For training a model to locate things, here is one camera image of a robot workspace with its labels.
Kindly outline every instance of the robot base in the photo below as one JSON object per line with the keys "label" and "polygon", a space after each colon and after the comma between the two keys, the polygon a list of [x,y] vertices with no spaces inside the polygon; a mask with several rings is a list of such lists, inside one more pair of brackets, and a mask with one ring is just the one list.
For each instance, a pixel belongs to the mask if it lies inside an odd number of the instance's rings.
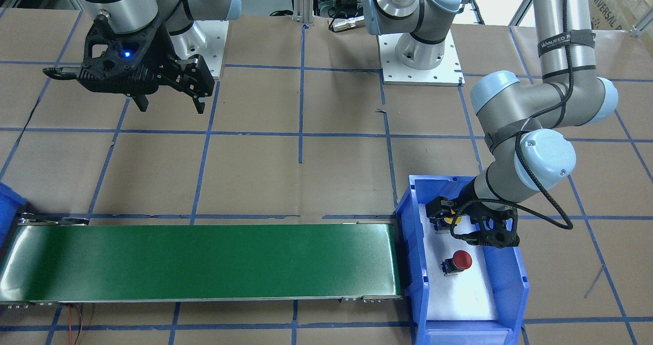
{"label": "robot base", "polygon": [[201,54],[214,79],[220,79],[229,21],[196,21],[184,34],[171,36],[174,50],[182,59]]}
{"label": "robot base", "polygon": [[447,45],[442,62],[432,70],[416,70],[403,64],[394,53],[402,34],[379,36],[379,54],[383,69],[383,82],[392,85],[457,86],[465,83],[460,68],[458,52],[453,43],[451,31],[447,34]]}

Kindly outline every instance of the velcro strap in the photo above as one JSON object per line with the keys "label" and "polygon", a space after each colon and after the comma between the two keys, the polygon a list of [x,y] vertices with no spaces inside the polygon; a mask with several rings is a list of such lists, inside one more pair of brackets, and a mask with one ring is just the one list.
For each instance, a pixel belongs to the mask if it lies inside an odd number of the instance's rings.
{"label": "velcro strap", "polygon": [[539,57],[541,57],[544,53],[556,50],[570,43],[594,47],[595,36],[596,34],[594,34],[590,29],[567,31],[566,33],[551,36],[548,39],[542,40],[537,45],[537,53],[539,54]]}

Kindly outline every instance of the conveyor belt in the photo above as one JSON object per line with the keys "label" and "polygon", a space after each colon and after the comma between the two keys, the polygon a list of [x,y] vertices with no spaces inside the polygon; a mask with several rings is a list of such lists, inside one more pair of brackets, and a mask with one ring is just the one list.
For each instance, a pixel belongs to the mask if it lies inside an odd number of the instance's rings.
{"label": "conveyor belt", "polygon": [[392,226],[20,226],[0,303],[401,296]]}

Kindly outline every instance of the silver connector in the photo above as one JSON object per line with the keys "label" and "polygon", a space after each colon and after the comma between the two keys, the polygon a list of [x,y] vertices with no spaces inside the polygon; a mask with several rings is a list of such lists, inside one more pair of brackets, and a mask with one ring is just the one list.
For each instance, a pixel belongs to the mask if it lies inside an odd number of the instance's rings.
{"label": "silver connector", "polygon": [[365,26],[364,16],[353,17],[350,19],[346,19],[345,21],[341,21],[334,24],[333,31],[334,33],[340,33],[340,31],[356,29],[357,27],[364,27],[364,26]]}

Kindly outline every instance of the green conveyor belt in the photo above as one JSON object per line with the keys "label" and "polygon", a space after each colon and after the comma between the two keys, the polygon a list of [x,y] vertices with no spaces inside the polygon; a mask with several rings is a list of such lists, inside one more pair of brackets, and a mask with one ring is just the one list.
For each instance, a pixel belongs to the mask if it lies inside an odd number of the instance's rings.
{"label": "green conveyor belt", "polygon": [[0,303],[401,295],[392,226],[20,226]]}

